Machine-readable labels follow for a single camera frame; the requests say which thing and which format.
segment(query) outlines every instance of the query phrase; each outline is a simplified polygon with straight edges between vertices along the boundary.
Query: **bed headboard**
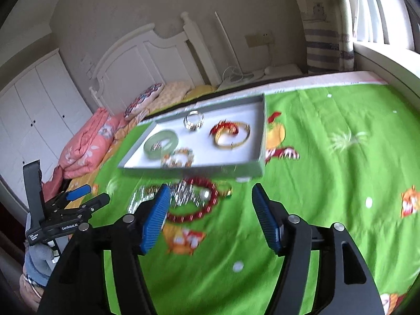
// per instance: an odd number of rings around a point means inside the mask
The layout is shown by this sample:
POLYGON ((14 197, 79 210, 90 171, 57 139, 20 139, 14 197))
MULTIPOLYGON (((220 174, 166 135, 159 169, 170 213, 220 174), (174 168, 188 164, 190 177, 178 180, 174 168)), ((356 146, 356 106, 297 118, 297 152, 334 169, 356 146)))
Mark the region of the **bed headboard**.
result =
POLYGON ((92 77, 97 79, 99 89, 90 87, 98 106, 116 114, 124 111, 134 98, 154 83, 188 81, 193 86, 204 84, 186 43, 188 40, 210 83, 221 83, 197 24, 187 12, 183 12, 181 18, 184 31, 171 38, 159 37, 154 32, 155 24, 150 23, 128 33, 107 50, 92 77))

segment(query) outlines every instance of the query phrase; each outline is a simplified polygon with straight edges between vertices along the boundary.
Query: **curtain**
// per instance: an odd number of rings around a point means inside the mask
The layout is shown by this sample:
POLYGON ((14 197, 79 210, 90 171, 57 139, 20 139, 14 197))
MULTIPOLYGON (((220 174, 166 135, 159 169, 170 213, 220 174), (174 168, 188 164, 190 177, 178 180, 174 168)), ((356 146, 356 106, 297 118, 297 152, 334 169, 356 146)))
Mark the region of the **curtain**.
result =
POLYGON ((309 73, 354 70, 349 0, 297 0, 309 73))

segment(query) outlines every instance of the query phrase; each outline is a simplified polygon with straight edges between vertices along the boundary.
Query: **bolt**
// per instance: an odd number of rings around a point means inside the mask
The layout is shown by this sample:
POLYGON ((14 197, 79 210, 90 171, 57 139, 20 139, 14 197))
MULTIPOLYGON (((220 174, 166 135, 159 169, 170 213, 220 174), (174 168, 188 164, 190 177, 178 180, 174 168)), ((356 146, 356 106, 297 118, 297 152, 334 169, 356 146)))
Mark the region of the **bolt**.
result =
POLYGON ((344 225, 343 224, 341 224, 341 223, 335 223, 334 224, 334 228, 337 230, 337 231, 344 231, 344 229, 345 229, 345 227, 344 227, 344 225))
POLYGON ((123 216, 123 222, 129 224, 132 223, 134 221, 135 217, 133 214, 126 214, 125 216, 123 216))
POLYGON ((78 227, 80 231, 86 231, 89 228, 89 223, 81 223, 78 227))
POLYGON ((297 215, 295 215, 295 214, 291 214, 291 215, 289 215, 288 220, 289 220, 292 224, 297 224, 297 223, 299 223, 299 222, 300 222, 300 218, 299 218, 297 215))

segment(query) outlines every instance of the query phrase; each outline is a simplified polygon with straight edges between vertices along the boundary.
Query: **wardrobe door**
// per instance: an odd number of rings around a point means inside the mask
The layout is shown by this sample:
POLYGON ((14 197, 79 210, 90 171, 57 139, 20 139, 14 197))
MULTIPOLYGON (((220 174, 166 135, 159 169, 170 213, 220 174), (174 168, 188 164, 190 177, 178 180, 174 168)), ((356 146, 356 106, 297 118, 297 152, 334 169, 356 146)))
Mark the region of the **wardrobe door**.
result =
POLYGON ((13 193, 28 206, 22 169, 23 162, 23 157, 12 145, 9 134, 0 119, 0 175, 13 193))
POLYGON ((31 122, 14 86, 0 98, 0 119, 11 145, 22 156, 22 165, 41 160, 43 181, 48 181, 58 159, 31 122))
POLYGON ((62 120, 73 134, 77 133, 92 112, 73 84, 60 55, 43 61, 36 70, 62 120))
POLYGON ((59 158, 73 134, 55 109, 36 70, 30 70, 15 83, 15 87, 34 127, 59 158))

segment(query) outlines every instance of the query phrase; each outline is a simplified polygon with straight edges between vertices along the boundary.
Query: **gray box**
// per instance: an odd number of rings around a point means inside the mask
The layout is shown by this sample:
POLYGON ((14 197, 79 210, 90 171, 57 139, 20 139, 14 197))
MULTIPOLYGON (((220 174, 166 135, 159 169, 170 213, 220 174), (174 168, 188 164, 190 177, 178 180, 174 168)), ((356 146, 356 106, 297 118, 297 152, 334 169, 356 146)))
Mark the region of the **gray box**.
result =
POLYGON ((121 160, 118 167, 129 170, 139 176, 146 176, 150 178, 184 178, 193 176, 215 177, 215 178, 235 178, 235 177, 261 177, 265 169, 265 121, 266 121, 266 105, 264 95, 250 96, 244 98, 233 99, 223 102, 214 102, 209 105, 196 109, 204 114, 203 127, 197 132, 193 133, 183 127, 183 119, 188 115, 189 111, 179 112, 169 116, 161 116, 155 119, 146 131, 139 137, 136 143, 131 147, 125 157, 121 160), (247 147, 250 149, 242 148, 242 152, 249 155, 250 158, 246 161, 238 159, 238 162, 223 163, 217 161, 218 157, 224 156, 226 161, 236 160, 235 155, 239 155, 237 149, 232 150, 219 149, 213 144, 213 138, 209 141, 208 131, 211 127, 218 123, 219 120, 228 119, 230 121, 241 121, 251 126, 251 136, 248 141, 252 143, 247 147), (197 150, 201 151, 199 158, 205 160, 213 160, 215 164, 199 163, 200 159, 195 157, 192 167, 167 167, 162 168, 160 161, 154 161, 152 164, 150 160, 142 158, 143 143, 148 136, 154 131, 156 127, 165 128, 165 125, 174 125, 178 128, 177 134, 182 141, 187 141, 189 144, 194 144, 197 150))

